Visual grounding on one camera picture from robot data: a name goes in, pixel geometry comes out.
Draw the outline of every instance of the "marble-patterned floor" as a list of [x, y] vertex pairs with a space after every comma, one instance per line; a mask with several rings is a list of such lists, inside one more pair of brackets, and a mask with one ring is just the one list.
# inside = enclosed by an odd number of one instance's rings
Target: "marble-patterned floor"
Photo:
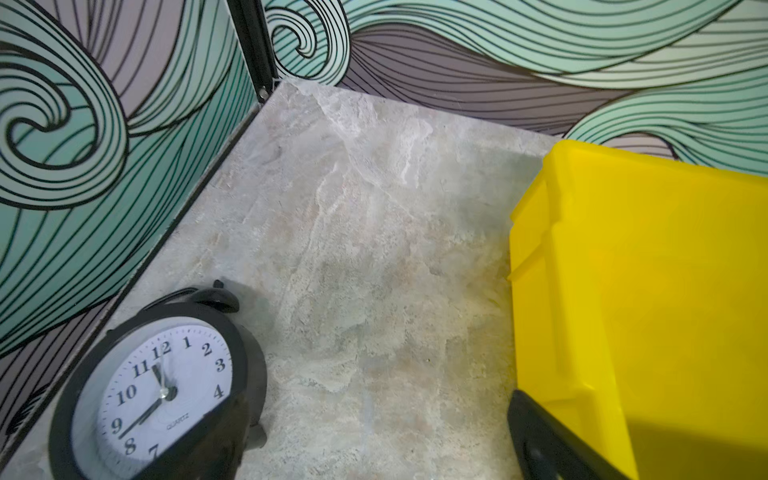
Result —
[[[261, 343], [238, 478], [520, 478], [509, 213], [556, 139], [305, 81], [258, 114], [111, 320], [221, 278]], [[50, 478], [55, 402], [2, 478]]]

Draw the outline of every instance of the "clock foot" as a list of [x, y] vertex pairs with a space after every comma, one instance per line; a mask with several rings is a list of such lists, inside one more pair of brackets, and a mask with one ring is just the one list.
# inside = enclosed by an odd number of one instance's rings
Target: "clock foot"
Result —
[[248, 440], [245, 445], [246, 450], [260, 449], [266, 443], [266, 432], [261, 425], [254, 425], [248, 430]]

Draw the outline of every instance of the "yellow plastic bin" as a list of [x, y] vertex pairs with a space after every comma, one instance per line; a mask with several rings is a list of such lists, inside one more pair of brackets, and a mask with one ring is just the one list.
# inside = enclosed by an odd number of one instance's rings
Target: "yellow plastic bin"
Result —
[[768, 179], [562, 141], [512, 219], [518, 388], [630, 478], [768, 478]]

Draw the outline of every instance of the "wave-patterned wallpaper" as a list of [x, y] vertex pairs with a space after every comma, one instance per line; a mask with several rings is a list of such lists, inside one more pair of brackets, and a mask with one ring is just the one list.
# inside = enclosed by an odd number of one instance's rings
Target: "wave-patterned wallpaper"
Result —
[[768, 174], [764, 0], [268, 0], [295, 76]]
[[256, 100], [223, 0], [0, 0], [0, 448]]

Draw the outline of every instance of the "black alarm clock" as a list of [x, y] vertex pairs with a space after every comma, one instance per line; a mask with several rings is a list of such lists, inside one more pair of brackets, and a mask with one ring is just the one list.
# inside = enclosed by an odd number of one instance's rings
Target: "black alarm clock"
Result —
[[217, 280], [107, 332], [61, 393], [48, 442], [54, 477], [233, 478], [243, 450], [266, 442], [264, 355], [225, 315], [239, 308]]

